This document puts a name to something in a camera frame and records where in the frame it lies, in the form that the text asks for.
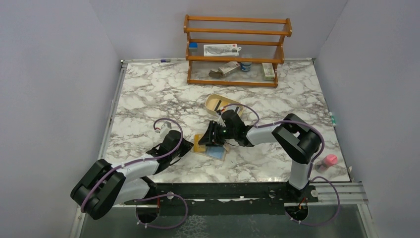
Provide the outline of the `light blue card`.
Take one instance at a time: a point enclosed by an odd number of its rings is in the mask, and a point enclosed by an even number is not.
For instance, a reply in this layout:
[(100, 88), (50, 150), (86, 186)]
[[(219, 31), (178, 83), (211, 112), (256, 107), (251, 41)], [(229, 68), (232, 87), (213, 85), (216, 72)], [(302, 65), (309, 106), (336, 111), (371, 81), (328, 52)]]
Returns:
[(205, 155), (213, 159), (223, 160), (226, 150), (223, 146), (207, 146)]

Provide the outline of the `beige leather card holder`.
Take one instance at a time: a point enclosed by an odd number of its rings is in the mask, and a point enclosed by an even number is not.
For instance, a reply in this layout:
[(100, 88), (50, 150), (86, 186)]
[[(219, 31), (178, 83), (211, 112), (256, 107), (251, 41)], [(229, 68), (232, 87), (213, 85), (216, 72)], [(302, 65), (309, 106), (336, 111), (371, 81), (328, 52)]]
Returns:
[(195, 134), (194, 135), (194, 146), (193, 152), (199, 155), (203, 155), (209, 157), (211, 159), (224, 161), (227, 153), (229, 152), (230, 148), (228, 145), (200, 145), (198, 142), (202, 138), (202, 134)]

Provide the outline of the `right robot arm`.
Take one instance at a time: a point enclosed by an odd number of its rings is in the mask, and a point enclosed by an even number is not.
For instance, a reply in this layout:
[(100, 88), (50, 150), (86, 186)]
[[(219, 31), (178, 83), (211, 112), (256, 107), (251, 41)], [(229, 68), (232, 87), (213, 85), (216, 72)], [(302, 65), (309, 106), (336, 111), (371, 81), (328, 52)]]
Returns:
[(325, 147), (321, 133), (295, 114), (288, 114), (272, 124), (257, 126), (246, 125), (233, 110), (222, 112), (219, 121), (210, 121), (198, 144), (224, 145), (231, 139), (242, 147), (278, 143), (283, 148), (292, 159), (286, 196), (293, 202), (305, 196), (313, 160)]

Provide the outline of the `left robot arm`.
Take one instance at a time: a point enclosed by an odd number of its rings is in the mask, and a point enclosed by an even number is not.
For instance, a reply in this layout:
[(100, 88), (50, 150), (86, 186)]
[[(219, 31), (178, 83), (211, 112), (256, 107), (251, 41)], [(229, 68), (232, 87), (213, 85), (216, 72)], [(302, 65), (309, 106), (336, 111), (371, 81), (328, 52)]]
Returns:
[(140, 199), (151, 203), (156, 196), (156, 175), (177, 163), (194, 144), (182, 138), (181, 132), (170, 130), (163, 141), (137, 159), (122, 163), (97, 160), (70, 193), (81, 212), (92, 219), (102, 218), (119, 203)]

